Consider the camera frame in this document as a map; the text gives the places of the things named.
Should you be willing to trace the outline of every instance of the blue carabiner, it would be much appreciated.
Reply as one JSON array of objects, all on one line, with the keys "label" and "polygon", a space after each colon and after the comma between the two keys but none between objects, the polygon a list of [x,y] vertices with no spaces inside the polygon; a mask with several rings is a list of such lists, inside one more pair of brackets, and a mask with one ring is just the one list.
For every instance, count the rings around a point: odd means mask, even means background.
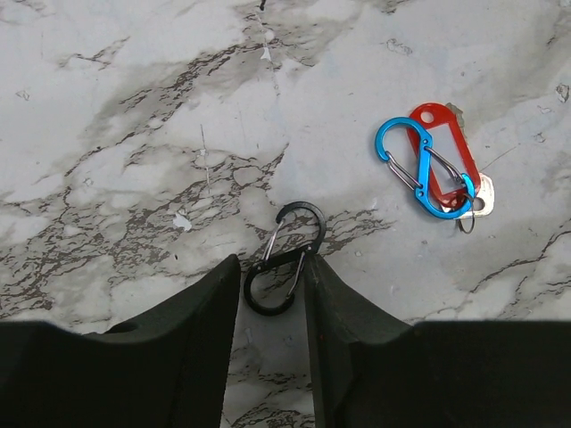
[{"label": "blue carabiner", "polygon": [[[394,160],[391,153],[387,152],[383,147],[383,138],[385,138],[386,131],[397,126],[413,128],[420,136],[420,150],[418,151],[418,178],[414,178],[406,169],[399,165],[396,160]],[[432,143],[432,136],[428,134],[428,131],[422,128],[422,125],[411,118],[393,118],[386,121],[383,126],[378,129],[377,136],[375,137],[375,148],[377,149],[378,157],[381,158],[381,161],[388,162],[391,170],[408,187],[414,190],[414,195],[420,204],[433,216],[452,220],[460,217],[462,214],[470,210],[472,207],[472,201],[476,197],[476,189],[474,188],[474,182],[468,174],[460,174],[448,161],[434,151]],[[444,165],[451,175],[461,179],[461,182],[466,187],[466,192],[469,198],[466,199],[464,204],[458,210],[444,212],[442,210],[438,210],[430,202],[428,197],[428,180],[430,177],[430,161],[432,159],[432,155],[434,155],[434,157]]]}]

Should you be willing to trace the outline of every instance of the keychain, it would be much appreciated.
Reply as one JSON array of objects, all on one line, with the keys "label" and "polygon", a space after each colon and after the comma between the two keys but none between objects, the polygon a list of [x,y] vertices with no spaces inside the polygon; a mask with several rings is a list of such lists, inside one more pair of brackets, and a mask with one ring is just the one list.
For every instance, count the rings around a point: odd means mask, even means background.
[{"label": "keychain", "polygon": [[[410,117],[417,120],[424,129],[432,130],[432,135],[437,132],[437,128],[447,127],[452,136],[453,143],[459,154],[459,161],[462,163],[464,170],[474,183],[476,188],[476,198],[484,205],[480,210],[472,209],[471,212],[466,212],[458,217],[459,229],[469,234],[474,230],[476,218],[488,216],[493,210],[493,183],[492,180],[478,172],[472,153],[468,148],[468,143],[464,138],[464,133],[460,127],[456,114],[445,105],[439,103],[425,103],[419,105],[411,114]],[[419,149],[418,135],[411,129],[407,129],[410,143],[416,154]],[[430,194],[441,204],[443,211],[450,212],[456,207],[460,206],[465,199],[470,200],[470,195],[466,194],[464,189],[456,187],[455,189],[445,193],[443,186],[438,182],[434,170],[430,172]],[[467,230],[461,220],[465,218],[472,218],[472,224]]]},{"label": "keychain", "polygon": [[[410,130],[415,131],[419,136],[417,178],[414,178],[406,169],[394,160],[391,153],[386,151],[383,147],[383,139],[385,138],[386,131],[398,126],[407,127]],[[442,219],[456,219],[473,208],[472,201],[476,197],[476,189],[472,178],[468,174],[461,174],[450,162],[433,149],[432,136],[416,120],[411,118],[394,118],[386,121],[377,132],[377,136],[375,137],[375,148],[377,149],[377,155],[381,161],[388,163],[391,171],[394,172],[404,182],[404,184],[410,188],[410,190],[414,191],[415,197],[420,204],[433,216]],[[429,176],[431,172],[430,161],[433,156],[441,165],[443,165],[446,171],[448,171],[448,174],[450,174],[452,179],[461,186],[462,194],[468,196],[464,197],[464,201],[461,206],[455,210],[449,210],[448,212],[439,210],[430,201]]]}]

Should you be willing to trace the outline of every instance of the debris speck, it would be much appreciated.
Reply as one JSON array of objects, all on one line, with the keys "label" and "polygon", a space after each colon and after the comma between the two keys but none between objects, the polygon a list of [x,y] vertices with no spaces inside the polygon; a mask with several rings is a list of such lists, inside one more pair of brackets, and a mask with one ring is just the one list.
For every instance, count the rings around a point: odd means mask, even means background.
[{"label": "debris speck", "polygon": [[389,38],[386,41],[386,48],[389,51],[400,55],[409,56],[410,54],[412,54],[412,49],[410,49],[408,46],[404,45],[403,43],[399,43],[396,38]]},{"label": "debris speck", "polygon": [[18,91],[16,93],[16,96],[19,96],[20,98],[22,98],[25,101],[29,101],[29,94],[28,94],[28,91],[26,91],[26,89]]},{"label": "debris speck", "polygon": [[462,134],[464,134],[464,111],[462,111],[461,109],[459,109],[457,106],[455,106],[452,103],[446,103],[446,107],[448,107],[448,109],[454,113],[454,115],[456,116],[456,120],[458,121],[458,125],[460,126],[460,129],[462,130]]},{"label": "debris speck", "polygon": [[557,85],[555,88],[555,92],[557,92],[557,98],[562,102],[566,103],[569,99],[569,85],[563,85],[562,83]]},{"label": "debris speck", "polygon": [[179,212],[175,212],[175,217],[172,219],[172,223],[176,227],[183,227],[185,229],[185,232],[188,232],[190,229],[193,228],[193,225],[190,222],[190,220],[182,216]]},{"label": "debris speck", "polygon": [[539,134],[534,135],[534,140],[536,143],[545,143],[545,137],[541,132]]},{"label": "debris speck", "polygon": [[552,113],[552,112],[553,112],[553,110],[550,109],[549,107],[541,107],[541,105],[538,105],[537,108],[539,109],[539,111],[540,111],[542,114],[547,114],[547,113]]}]

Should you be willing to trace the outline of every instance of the key tag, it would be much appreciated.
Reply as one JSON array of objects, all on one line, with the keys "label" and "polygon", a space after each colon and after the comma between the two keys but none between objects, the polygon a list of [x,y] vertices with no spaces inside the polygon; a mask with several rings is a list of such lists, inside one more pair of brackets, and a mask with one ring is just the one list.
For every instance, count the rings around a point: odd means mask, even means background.
[{"label": "key tag", "polygon": [[[410,118],[430,133],[436,151],[456,166],[460,173],[468,174],[476,188],[477,197],[481,185],[480,174],[454,112],[438,103],[426,103],[418,106],[410,114]],[[412,149],[418,156],[418,133],[413,129],[407,129],[407,133]],[[466,200],[466,190],[451,180],[444,169],[431,168],[429,183],[430,194],[443,208],[456,209]]]}]

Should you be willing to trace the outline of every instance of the white marble countertop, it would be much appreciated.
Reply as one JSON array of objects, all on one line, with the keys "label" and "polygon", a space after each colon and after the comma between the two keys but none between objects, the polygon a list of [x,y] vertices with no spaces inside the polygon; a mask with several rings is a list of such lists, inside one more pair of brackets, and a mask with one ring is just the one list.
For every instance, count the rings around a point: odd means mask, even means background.
[{"label": "white marble countertop", "polygon": [[[0,0],[0,40],[4,319],[105,331],[295,200],[396,317],[570,318],[569,0]],[[374,154],[425,102],[493,179],[471,235]],[[223,426],[312,426],[302,299],[240,309],[230,372]]]}]

